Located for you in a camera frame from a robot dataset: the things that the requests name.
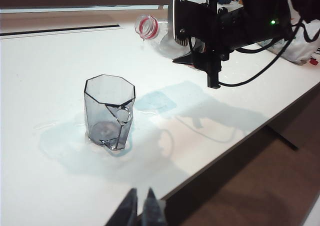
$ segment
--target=white tabletop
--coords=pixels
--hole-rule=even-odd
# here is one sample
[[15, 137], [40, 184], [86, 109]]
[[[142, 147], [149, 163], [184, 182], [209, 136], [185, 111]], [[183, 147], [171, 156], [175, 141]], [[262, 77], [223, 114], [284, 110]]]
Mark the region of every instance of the white tabletop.
[[[247, 85], [207, 88], [204, 72], [158, 55], [132, 22], [120, 25], [1, 39], [4, 226], [103, 225], [132, 187], [140, 213], [149, 187], [167, 196], [320, 81], [320, 66], [281, 58]], [[246, 80], [274, 56], [234, 52], [220, 80]], [[85, 135], [85, 80], [100, 74], [136, 87], [127, 148], [116, 155]]]

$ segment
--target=white bag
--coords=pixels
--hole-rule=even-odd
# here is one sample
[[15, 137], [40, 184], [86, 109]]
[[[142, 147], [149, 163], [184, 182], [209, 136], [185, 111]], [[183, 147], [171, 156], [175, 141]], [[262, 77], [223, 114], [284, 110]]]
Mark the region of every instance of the white bag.
[[[308, 24], [304, 22], [304, 24], [309, 38], [312, 39], [320, 29], [320, 21], [313, 20]], [[260, 42], [259, 44], [261, 46], [265, 46], [270, 42], [271, 39]], [[278, 54], [286, 43], [287, 41], [281, 39], [273, 46], [269, 47], [268, 50]], [[318, 39], [314, 42], [306, 42], [304, 38], [304, 29], [301, 27], [298, 30], [294, 40], [290, 43], [289, 47], [283, 52], [282, 57], [297, 64], [305, 64], [318, 48], [320, 48], [320, 37], [318, 37]]]

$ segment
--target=broken glass cup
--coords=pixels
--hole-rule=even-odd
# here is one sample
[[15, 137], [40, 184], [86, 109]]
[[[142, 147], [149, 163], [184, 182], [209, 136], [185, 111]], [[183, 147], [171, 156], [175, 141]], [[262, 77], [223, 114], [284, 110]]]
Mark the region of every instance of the broken glass cup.
[[135, 86], [119, 76], [101, 74], [84, 87], [88, 137], [112, 151], [122, 150], [133, 120]]

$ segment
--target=red tag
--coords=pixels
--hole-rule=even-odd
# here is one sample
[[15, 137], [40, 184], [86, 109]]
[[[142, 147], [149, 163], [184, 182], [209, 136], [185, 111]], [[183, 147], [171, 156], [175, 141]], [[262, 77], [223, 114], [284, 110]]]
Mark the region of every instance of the red tag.
[[316, 60], [316, 59], [314, 59], [314, 58], [312, 58], [312, 59], [310, 59], [310, 64], [312, 64], [312, 65], [317, 65], [319, 62]]

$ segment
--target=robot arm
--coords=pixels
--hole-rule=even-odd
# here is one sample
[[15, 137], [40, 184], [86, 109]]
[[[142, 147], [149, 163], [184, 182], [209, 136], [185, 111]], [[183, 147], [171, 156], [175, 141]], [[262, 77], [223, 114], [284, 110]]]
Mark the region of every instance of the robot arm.
[[[222, 84], [218, 76], [221, 61], [228, 60], [233, 50], [268, 39], [293, 39], [288, 0], [242, 0], [243, 7], [231, 12], [225, 8], [217, 12], [217, 1], [206, 1], [199, 4], [172, 0], [168, 20], [172, 23], [171, 33], [177, 43], [187, 45], [189, 39], [195, 37], [205, 44], [205, 51], [191, 50], [192, 55], [177, 58], [174, 62], [193, 64], [205, 71], [210, 88], [217, 89]], [[311, 10], [318, 1], [292, 0], [294, 8], [306, 22], [320, 19], [319, 12], [316, 14]]]

